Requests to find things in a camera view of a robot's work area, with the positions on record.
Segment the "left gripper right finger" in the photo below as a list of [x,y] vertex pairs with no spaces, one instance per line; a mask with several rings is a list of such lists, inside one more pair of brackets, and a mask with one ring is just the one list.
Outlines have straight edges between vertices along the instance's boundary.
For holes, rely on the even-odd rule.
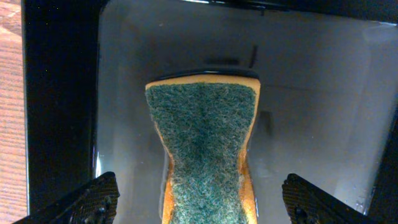
[[297,174],[284,180],[282,198],[293,224],[378,224]]

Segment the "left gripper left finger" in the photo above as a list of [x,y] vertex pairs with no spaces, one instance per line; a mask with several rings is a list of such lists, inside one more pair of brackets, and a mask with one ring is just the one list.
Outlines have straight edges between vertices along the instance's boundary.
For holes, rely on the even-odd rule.
[[14,224],[112,224],[119,196],[115,173],[106,172]]

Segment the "green and yellow sponge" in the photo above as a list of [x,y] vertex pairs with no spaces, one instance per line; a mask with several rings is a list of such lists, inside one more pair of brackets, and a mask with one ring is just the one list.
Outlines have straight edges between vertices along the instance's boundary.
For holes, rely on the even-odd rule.
[[247,161],[261,84],[257,78],[190,75],[146,85],[167,154],[163,223],[256,223]]

